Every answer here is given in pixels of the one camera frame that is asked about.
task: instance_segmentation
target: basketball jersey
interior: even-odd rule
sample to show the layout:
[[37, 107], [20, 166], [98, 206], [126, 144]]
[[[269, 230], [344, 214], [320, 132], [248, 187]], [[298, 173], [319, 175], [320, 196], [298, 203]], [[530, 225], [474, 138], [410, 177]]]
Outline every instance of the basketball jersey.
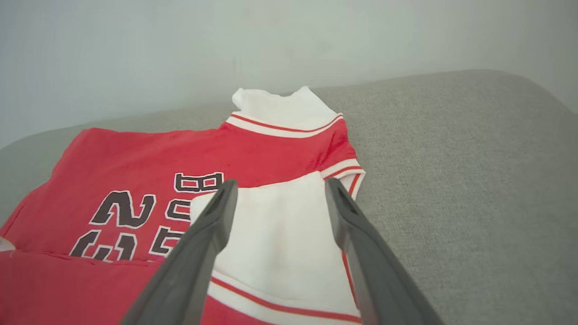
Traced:
[[343, 116], [308, 88], [239, 90], [220, 128], [90, 129], [0, 230], [0, 321], [118, 323], [220, 184], [239, 197], [203, 324], [359, 323], [323, 181], [364, 171]]

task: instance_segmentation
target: printed number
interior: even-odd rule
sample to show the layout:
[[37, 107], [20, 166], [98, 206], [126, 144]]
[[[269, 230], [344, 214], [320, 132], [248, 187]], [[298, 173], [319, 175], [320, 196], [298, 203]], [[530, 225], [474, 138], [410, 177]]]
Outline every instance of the printed number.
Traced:
[[186, 176], [175, 174], [175, 191], [177, 193], [216, 191], [223, 183], [223, 173], [212, 173], [203, 176]]
[[142, 208], [140, 215], [135, 216], [132, 206], [131, 192], [112, 191], [106, 196], [104, 201], [102, 201], [89, 224], [99, 226], [107, 224], [110, 220], [110, 217], [113, 215], [111, 212], [112, 207], [115, 206], [117, 211], [116, 226], [137, 229], [144, 225], [145, 222], [149, 219], [149, 216], [153, 211], [154, 205], [156, 203], [156, 195], [146, 194], [143, 197], [142, 203], [140, 204]]
[[173, 247], [165, 245], [166, 240], [179, 240], [183, 234], [184, 232], [182, 231], [171, 231], [169, 227], [159, 226], [157, 235], [154, 237], [153, 244], [150, 246], [149, 253], [166, 257], [173, 249]]
[[136, 249], [136, 235], [134, 234], [127, 234], [121, 232], [118, 235], [118, 240], [114, 247], [107, 246], [107, 245], [98, 245], [96, 251], [92, 256], [86, 256], [86, 250], [89, 246], [93, 246], [96, 244], [98, 240], [98, 236], [100, 235], [101, 230], [91, 230], [86, 234], [82, 235], [74, 245], [74, 248], [71, 251], [71, 256], [76, 257], [90, 257], [94, 258], [95, 260], [99, 261], [106, 261], [106, 258], [113, 249], [118, 250], [118, 258], [117, 260], [132, 260], [133, 255], [135, 254]]
[[182, 206], [188, 210], [191, 206], [191, 201], [179, 200], [177, 198], [172, 200], [166, 207], [165, 218], [178, 221], [191, 221], [191, 216], [188, 213], [177, 212], [176, 208], [178, 206]]

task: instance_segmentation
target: gray fabric upholstery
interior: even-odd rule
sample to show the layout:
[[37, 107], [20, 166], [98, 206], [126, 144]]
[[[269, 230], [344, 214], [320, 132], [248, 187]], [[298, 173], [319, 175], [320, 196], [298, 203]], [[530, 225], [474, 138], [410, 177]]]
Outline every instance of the gray fabric upholstery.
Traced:
[[[447, 324], [578, 323], [578, 116], [535, 83], [496, 71], [313, 91], [345, 115], [368, 173], [360, 207]], [[0, 222], [84, 128], [202, 130], [233, 109], [17, 141], [0, 150]]]

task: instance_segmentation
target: jersey sleeve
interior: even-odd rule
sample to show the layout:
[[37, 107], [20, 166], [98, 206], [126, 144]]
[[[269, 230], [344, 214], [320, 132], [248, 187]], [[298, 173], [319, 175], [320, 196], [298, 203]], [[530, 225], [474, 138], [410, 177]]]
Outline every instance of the jersey sleeve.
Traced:
[[233, 103], [241, 110], [231, 124], [254, 132], [288, 138], [312, 138], [319, 154], [316, 170], [324, 179], [338, 178], [355, 198], [365, 171], [347, 138], [342, 114], [334, 112], [308, 87], [281, 97], [264, 90], [240, 88]]
[[324, 180], [339, 179], [351, 197], [355, 199], [365, 171], [357, 161], [355, 150], [347, 138], [345, 122], [342, 121], [336, 125], [336, 130], [333, 131], [329, 148], [325, 157], [320, 160], [318, 170]]

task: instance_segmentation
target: red stripe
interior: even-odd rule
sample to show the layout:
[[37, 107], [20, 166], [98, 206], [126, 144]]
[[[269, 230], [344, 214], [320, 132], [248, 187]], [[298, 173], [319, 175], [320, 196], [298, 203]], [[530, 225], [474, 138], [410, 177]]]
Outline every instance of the red stripe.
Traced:
[[353, 296], [353, 301], [355, 301], [355, 305], [357, 309], [360, 306], [357, 304], [357, 296], [355, 295], [355, 290], [353, 289], [353, 279], [351, 278], [351, 273], [349, 272], [349, 263], [347, 262], [347, 255], [344, 251], [341, 251], [341, 258], [343, 259], [343, 266], [345, 266], [345, 272], [347, 273], [347, 280], [349, 280], [349, 289], [351, 289], [351, 295]]
[[338, 320], [346, 320], [348, 322], [355, 322], [361, 324], [361, 318], [353, 315], [347, 315], [342, 313], [333, 313], [333, 312], [323, 312], [323, 311], [314, 311], [311, 309], [302, 309], [302, 308], [294, 308], [294, 307], [287, 307], [282, 305], [277, 305], [267, 300], [263, 300], [261, 298], [255, 297], [254, 295], [244, 292], [241, 289], [235, 288], [224, 282], [219, 280], [215, 277], [211, 277], [211, 281], [229, 291], [232, 291], [246, 299], [251, 300], [261, 306], [264, 306], [269, 309], [273, 309], [274, 311], [278, 312], [285, 312], [285, 313], [293, 313], [297, 315], [304, 315], [304, 316], [312, 316], [312, 317], [320, 317], [320, 318], [329, 318], [329, 319], [338, 319]]
[[298, 129], [295, 129], [295, 128], [284, 128], [284, 127], [278, 127], [278, 126], [275, 126], [275, 125], [270, 125], [270, 124], [265, 124], [265, 123], [253, 121], [253, 120], [250, 120], [250, 119], [248, 119], [248, 118], [246, 118], [246, 117], [239, 116], [239, 115], [235, 115], [235, 114], [232, 114], [232, 115], [231, 115], [231, 117], [234, 117], [234, 118], [236, 118], [236, 119], [243, 120], [243, 121], [246, 121], [246, 122], [249, 122], [249, 123], [253, 123], [253, 124], [256, 124], [256, 125], [260, 125], [260, 126], [262, 126], [262, 127], [274, 128], [274, 129], [283, 130], [283, 131], [305, 132], [305, 133], [307, 133], [307, 132], [315, 132], [315, 131], [321, 130], [322, 128], [325, 128], [325, 127], [331, 125], [333, 122], [335, 122], [338, 118], [340, 118], [340, 117], [342, 117], [342, 116], [343, 116], [342, 114], [339, 114], [339, 115], [335, 116], [335, 118], [334, 118], [333, 120], [331, 120], [331, 122], [327, 123], [326, 125], [324, 125], [324, 126], [322, 126], [322, 127], [320, 127], [320, 128], [316, 128], [315, 130], [298, 130]]
[[333, 176], [335, 176], [335, 175], [339, 175], [339, 174], [341, 174], [342, 172], [344, 172], [344, 171], [349, 171], [349, 170], [351, 170], [351, 169], [363, 169], [363, 168], [361, 168], [361, 166], [349, 166], [349, 167], [345, 167], [345, 168], [342, 168], [342, 169], [340, 169], [340, 170], [332, 173], [332, 174], [329, 175], [329, 176], [324, 177], [323, 179], [331, 178], [331, 177], [333, 177]]
[[[357, 174], [349, 187], [349, 195], [353, 195], [353, 191], [355, 190], [355, 184], [359, 179], [360, 174]], [[353, 289], [353, 279], [351, 278], [351, 272], [349, 272], [349, 263], [347, 262], [347, 255], [344, 251], [341, 251], [341, 258], [343, 259], [343, 266], [345, 266], [345, 272], [347, 273], [347, 280], [349, 281], [349, 289], [351, 289], [351, 294], [353, 295], [353, 300], [355, 301], [355, 305], [357, 309], [359, 309], [359, 305], [357, 304], [357, 296], [355, 295], [355, 289]]]
[[353, 196], [353, 191], [355, 190], [355, 184], [357, 184], [357, 180], [360, 178], [360, 174], [357, 174], [349, 187], [349, 195]]

